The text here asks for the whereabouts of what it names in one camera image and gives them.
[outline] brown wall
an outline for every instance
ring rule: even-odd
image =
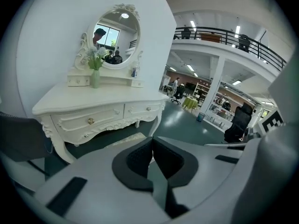
[[[170,77],[171,82],[174,81],[175,79],[177,79],[177,77],[179,77],[178,84],[181,84],[181,83],[186,84],[187,82],[189,82],[189,83],[192,83],[192,84],[199,83],[199,84],[204,85],[206,87],[210,87],[210,85],[211,85],[211,83],[209,81],[202,80],[201,78],[190,77],[190,76],[178,74],[178,73],[172,72],[172,71],[167,71],[166,75]],[[247,100],[245,100],[245,99],[229,92],[226,89],[219,88],[218,92],[220,92],[220,93],[222,93],[222,94],[224,94],[228,97],[231,97],[233,100],[239,102],[240,104],[243,104],[245,102],[245,103],[249,104],[252,108],[254,108],[254,106],[251,103],[249,103]],[[235,102],[232,102],[232,101],[230,101],[230,104],[231,104],[231,111],[235,112],[236,107],[238,107],[239,105]]]

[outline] oval mirror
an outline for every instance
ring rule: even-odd
[[[103,15],[94,27],[93,45],[105,47],[104,66],[121,65],[135,52],[139,39],[139,23],[135,15],[125,9],[114,9]]]

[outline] green tablecloth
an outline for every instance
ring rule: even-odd
[[[186,97],[185,101],[182,104],[182,107],[186,106],[188,109],[197,108],[197,100]]]

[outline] black hair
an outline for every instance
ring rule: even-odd
[[[99,35],[105,35],[106,31],[104,31],[102,28],[98,28],[95,30],[94,33],[99,34]]]

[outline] drawer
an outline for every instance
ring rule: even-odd
[[[77,132],[123,118],[124,104],[103,105],[68,114],[51,115],[59,133]]]
[[[157,113],[160,107],[161,101],[126,103],[123,117],[128,118],[131,116]]]

